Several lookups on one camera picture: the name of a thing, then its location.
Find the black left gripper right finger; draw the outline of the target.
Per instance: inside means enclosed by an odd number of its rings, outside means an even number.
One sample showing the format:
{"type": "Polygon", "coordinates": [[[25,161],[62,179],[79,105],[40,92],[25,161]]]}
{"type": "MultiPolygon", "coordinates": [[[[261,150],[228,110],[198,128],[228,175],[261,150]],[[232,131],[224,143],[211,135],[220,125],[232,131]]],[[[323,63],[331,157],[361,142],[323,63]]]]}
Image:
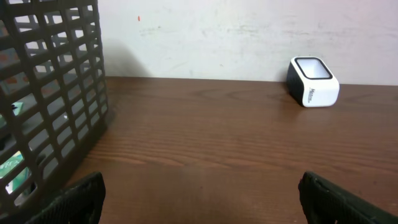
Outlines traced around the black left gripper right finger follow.
{"type": "Polygon", "coordinates": [[[306,171],[298,184],[299,199],[309,224],[396,224],[397,216],[306,171]]]}

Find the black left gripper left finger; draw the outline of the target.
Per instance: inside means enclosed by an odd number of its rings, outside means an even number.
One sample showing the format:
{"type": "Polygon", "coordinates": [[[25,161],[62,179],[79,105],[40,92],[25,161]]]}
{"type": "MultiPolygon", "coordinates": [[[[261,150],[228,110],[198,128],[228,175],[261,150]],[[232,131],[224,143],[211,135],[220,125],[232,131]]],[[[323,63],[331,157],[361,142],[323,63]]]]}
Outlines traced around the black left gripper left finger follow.
{"type": "Polygon", "coordinates": [[[45,199],[26,223],[97,224],[105,196],[103,175],[94,172],[45,199]]]}

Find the green tissue pack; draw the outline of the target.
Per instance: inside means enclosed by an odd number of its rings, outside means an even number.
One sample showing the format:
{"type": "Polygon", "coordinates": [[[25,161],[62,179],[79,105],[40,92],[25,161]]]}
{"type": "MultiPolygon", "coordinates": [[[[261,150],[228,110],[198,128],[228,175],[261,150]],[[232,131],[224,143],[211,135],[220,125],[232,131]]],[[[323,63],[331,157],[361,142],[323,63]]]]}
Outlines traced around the green tissue pack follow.
{"type": "MultiPolygon", "coordinates": [[[[22,112],[23,105],[24,104],[22,102],[15,102],[12,104],[12,110],[16,116],[22,112]]],[[[11,148],[13,145],[15,145],[15,142],[16,140],[11,133],[5,135],[1,139],[1,151],[11,148]]],[[[1,164],[1,178],[8,175],[8,173],[16,168],[23,160],[24,157],[20,151],[15,152],[10,158],[6,159],[6,161],[1,164]]],[[[13,191],[17,190],[29,177],[29,168],[23,168],[19,174],[17,174],[8,184],[6,184],[5,189],[7,193],[13,193],[13,191]]]]}

